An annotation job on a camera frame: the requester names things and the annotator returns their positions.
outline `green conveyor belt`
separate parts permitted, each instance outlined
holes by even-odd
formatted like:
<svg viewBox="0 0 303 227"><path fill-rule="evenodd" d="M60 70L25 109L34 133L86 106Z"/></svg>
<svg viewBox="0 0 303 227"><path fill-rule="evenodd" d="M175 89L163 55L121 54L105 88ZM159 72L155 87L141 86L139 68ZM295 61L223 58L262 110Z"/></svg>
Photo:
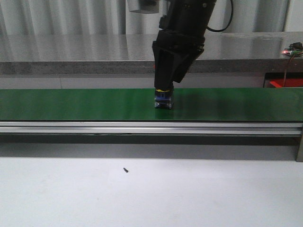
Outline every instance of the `green conveyor belt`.
<svg viewBox="0 0 303 227"><path fill-rule="evenodd" d="M0 121L303 122L303 88L175 89L173 110L153 89L0 90Z"/></svg>

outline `wire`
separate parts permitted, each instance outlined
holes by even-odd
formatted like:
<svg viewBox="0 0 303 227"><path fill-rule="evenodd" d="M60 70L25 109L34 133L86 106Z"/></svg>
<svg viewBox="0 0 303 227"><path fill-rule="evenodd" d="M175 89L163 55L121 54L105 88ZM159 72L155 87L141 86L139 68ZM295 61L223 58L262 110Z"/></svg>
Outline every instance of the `wire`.
<svg viewBox="0 0 303 227"><path fill-rule="evenodd" d="M208 29L209 31L211 31L211 32L223 32L223 31L225 31L225 30L229 27L229 25L231 25L231 23L232 23L232 18L233 18L233 0L231 0L231 5L232 5L231 17L230 17L230 19L229 19L229 22L228 22L226 28L216 30L216 29L212 29L212 28L210 28L210 27L207 26L207 29Z"/></svg>
<svg viewBox="0 0 303 227"><path fill-rule="evenodd" d="M287 66L286 66L285 71L284 71L284 79L283 79L283 86L282 86L282 87L285 87L287 69L288 69L288 67L289 67L289 64L292 62L292 60L293 60L294 58L295 58L295 55L293 55L293 56L288 60Z"/></svg>

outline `red object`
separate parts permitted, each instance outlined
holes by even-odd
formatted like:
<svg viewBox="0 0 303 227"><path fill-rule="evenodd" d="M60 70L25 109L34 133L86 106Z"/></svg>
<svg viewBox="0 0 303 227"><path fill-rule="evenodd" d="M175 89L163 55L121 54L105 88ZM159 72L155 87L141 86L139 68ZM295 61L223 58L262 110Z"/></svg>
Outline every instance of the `red object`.
<svg viewBox="0 0 303 227"><path fill-rule="evenodd" d="M283 87L283 79L273 79L269 83L274 87ZM303 87L303 79L286 79L285 87Z"/></svg>

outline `gray countertop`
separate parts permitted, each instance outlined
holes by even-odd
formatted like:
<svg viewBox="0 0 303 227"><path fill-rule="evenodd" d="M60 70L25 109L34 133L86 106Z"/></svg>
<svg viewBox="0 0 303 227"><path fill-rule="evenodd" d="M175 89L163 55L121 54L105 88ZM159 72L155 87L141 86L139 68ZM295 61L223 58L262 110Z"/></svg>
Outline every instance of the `gray countertop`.
<svg viewBox="0 0 303 227"><path fill-rule="evenodd" d="M0 36L0 74L153 73L157 35ZM206 34L190 72L282 72L303 32ZM303 57L289 71L303 71Z"/></svg>

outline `metal frame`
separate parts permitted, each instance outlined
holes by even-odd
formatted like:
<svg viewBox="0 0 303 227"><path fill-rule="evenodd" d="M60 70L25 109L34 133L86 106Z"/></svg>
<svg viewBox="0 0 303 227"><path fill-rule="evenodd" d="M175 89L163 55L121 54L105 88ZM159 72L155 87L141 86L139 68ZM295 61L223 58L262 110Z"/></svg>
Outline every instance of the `metal frame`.
<svg viewBox="0 0 303 227"><path fill-rule="evenodd" d="M0 133L301 136L297 161L303 162L303 122L0 122Z"/></svg>

